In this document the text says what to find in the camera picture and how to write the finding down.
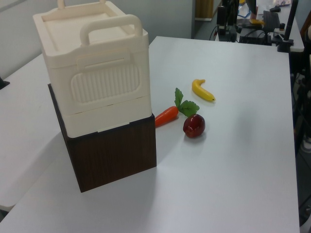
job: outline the toy apple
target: toy apple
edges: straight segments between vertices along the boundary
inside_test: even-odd
[[[185,120],[184,132],[186,136],[193,138],[200,136],[205,130],[205,120],[199,114],[193,114]]]

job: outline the white table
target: white table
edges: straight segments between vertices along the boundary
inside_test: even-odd
[[[298,233],[288,66],[266,46],[157,37],[153,113],[174,105],[178,87],[201,107],[204,134],[184,136],[180,114],[156,130],[156,168],[84,193],[63,147],[0,232]],[[191,92],[197,78],[216,103]]]
[[[63,148],[42,55],[0,90],[0,209],[10,211]]]

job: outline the yellow banana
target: yellow banana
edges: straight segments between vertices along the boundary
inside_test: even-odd
[[[192,82],[192,90],[193,92],[201,97],[204,100],[207,101],[214,101],[215,97],[212,93],[209,93],[206,91],[203,87],[201,87],[201,84],[205,83],[205,79],[195,79]]]

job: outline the white plastic container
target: white plastic container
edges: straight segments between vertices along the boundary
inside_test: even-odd
[[[148,33],[113,3],[34,15],[51,85],[69,137],[152,115]]]

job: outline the container handle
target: container handle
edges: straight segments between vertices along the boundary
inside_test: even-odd
[[[130,24],[134,25],[135,36],[142,36],[141,21],[137,16],[134,15],[111,17],[87,23],[81,28],[80,31],[81,44],[82,46],[89,45],[89,33],[92,31],[105,28],[125,26]]]
[[[101,3],[106,3],[106,0],[99,0]],[[65,0],[57,0],[57,6],[58,9],[64,9],[65,8]]]

